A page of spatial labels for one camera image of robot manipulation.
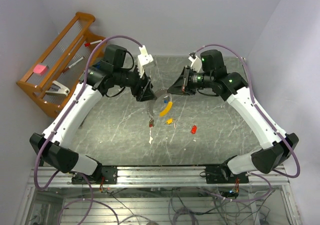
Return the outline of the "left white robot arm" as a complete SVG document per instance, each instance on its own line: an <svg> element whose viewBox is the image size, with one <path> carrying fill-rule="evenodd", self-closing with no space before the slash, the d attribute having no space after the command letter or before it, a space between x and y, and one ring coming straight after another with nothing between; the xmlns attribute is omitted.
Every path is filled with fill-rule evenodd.
<svg viewBox="0 0 320 225"><path fill-rule="evenodd" d="M145 75L145 67L152 66L153 57L145 46L139 48L137 65L134 70L124 68L127 49L118 45L108 45L103 59L88 68L76 89L53 123L41 134L34 133L29 141L41 158L62 173L83 173L85 179L96 184L102 178L99 162L86 155L78 154L69 147L77 129L95 104L105 96L110 88L119 86L130 88L138 102L155 99L150 77Z"/></svg>

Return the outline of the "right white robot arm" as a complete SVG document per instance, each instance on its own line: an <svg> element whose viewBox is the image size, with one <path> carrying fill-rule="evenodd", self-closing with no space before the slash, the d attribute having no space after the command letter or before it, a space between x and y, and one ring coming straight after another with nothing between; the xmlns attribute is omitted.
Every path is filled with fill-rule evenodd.
<svg viewBox="0 0 320 225"><path fill-rule="evenodd" d="M297 135L287 133L271 119L255 99L251 82L237 72L229 73L219 50L206 50L200 56L191 53L189 60L191 64L183 68L168 93L191 96L199 90L211 89L241 115L259 142L259 149L230 157L218 165L216 174L224 182L231 183L238 174L246 172L268 174L289 157L297 158L294 154L299 142Z"/></svg>

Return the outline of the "large keyring yellow handle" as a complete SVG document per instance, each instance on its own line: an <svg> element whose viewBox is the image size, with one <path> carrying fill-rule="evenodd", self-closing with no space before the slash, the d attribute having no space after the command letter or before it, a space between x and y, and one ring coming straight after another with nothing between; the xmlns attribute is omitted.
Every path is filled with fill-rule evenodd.
<svg viewBox="0 0 320 225"><path fill-rule="evenodd" d="M166 89L159 89L154 93L154 95L155 99L149 100L146 104L146 112L150 120L154 119L154 104L156 103L156 100L160 98L162 95L164 95L167 98L167 105L165 109L160 112L159 116L165 116L173 106L173 96L171 93L168 93Z"/></svg>

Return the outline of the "blue tag key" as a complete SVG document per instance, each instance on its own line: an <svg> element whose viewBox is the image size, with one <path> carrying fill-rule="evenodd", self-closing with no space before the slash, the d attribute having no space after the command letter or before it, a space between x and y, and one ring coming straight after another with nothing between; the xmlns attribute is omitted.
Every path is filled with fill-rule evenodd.
<svg viewBox="0 0 320 225"><path fill-rule="evenodd" d="M167 104L168 101L169 101L168 98L164 98L164 99L163 99L163 102L164 102L165 104Z"/></svg>

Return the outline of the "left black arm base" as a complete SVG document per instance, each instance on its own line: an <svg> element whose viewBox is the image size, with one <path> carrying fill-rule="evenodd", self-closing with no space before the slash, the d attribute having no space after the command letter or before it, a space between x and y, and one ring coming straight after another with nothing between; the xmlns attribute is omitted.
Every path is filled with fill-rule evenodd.
<svg viewBox="0 0 320 225"><path fill-rule="evenodd" d="M85 175L92 185L115 185L118 179L118 169L116 166L98 165L92 175ZM79 174L75 174L71 179L72 185L84 185L87 181Z"/></svg>

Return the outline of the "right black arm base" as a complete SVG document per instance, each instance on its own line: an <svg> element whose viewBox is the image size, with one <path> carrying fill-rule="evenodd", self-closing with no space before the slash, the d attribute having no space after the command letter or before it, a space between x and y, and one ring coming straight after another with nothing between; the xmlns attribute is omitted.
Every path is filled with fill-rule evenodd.
<svg viewBox="0 0 320 225"><path fill-rule="evenodd" d="M219 165L206 166L199 176L205 178L207 184L248 184L249 178L246 172L232 174L223 171Z"/></svg>

